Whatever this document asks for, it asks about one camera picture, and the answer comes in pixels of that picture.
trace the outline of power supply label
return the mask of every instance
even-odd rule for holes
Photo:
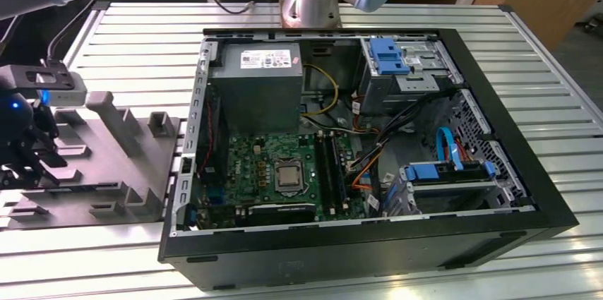
[[[291,51],[289,49],[254,50],[242,53],[242,68],[290,68]]]

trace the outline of motherboard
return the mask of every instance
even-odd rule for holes
[[[215,228],[238,227],[237,216],[245,209],[274,209],[275,205],[311,208],[311,222],[365,218],[362,198],[346,196],[341,208],[326,209],[322,187],[321,158],[315,149],[318,137],[307,135],[235,136],[229,144],[227,183],[207,187],[213,205],[209,217]],[[353,160],[351,141],[347,134],[334,137],[334,148],[343,165]]]

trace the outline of screw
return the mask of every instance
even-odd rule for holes
[[[302,119],[302,127],[305,128],[310,128],[313,125],[310,124],[310,121],[307,121],[306,119]]]
[[[338,118],[338,124],[341,127],[349,127],[349,120],[345,118]]]

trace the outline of yellow wire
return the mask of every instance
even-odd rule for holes
[[[313,64],[305,64],[303,66],[317,69],[327,77],[329,81],[331,81],[333,87],[335,88],[335,97],[333,98],[331,104],[326,108],[321,109],[319,111],[302,113],[303,116],[311,116],[311,115],[318,115],[318,114],[327,112],[338,104],[339,86],[338,86],[338,83],[335,82],[334,78],[331,77],[331,75],[325,71],[325,69],[322,69],[321,67],[318,67],[317,65],[313,65]]]

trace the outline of metal rail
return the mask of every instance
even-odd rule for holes
[[[342,6],[345,27],[457,28],[581,225],[474,269],[203,293],[157,262],[162,224],[0,233],[0,299],[556,299],[603,295],[603,120],[516,14],[496,6]],[[278,27],[275,5],[225,15],[213,4],[113,4],[95,12],[70,65],[90,90],[149,116],[186,118],[205,28]],[[82,111],[87,117],[95,117]],[[173,169],[179,166],[178,157]],[[5,200],[18,193],[0,194]],[[2,218],[7,208],[0,209]]]

